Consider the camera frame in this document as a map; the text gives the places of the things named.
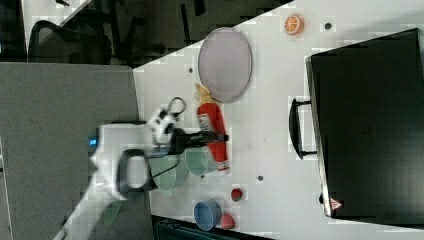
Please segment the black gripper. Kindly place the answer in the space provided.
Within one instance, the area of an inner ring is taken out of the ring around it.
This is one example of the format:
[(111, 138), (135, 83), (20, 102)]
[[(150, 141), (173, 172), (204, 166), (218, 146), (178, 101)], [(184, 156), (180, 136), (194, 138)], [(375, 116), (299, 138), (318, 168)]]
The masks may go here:
[(173, 132), (170, 142), (170, 154), (182, 154), (191, 146), (205, 146), (213, 142), (227, 142), (229, 136), (226, 134), (199, 131), (197, 133), (188, 134), (183, 129), (176, 128)]

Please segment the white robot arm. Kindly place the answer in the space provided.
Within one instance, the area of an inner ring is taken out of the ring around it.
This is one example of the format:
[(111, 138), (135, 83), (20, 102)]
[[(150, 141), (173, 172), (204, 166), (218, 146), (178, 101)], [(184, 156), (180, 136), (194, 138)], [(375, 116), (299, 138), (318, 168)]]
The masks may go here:
[(154, 189), (149, 161), (210, 143), (225, 143), (224, 133), (200, 130), (187, 133), (166, 125), (115, 123), (97, 129), (97, 145), (90, 157), (96, 171), (83, 197), (53, 240), (88, 240), (103, 212), (133, 193)]

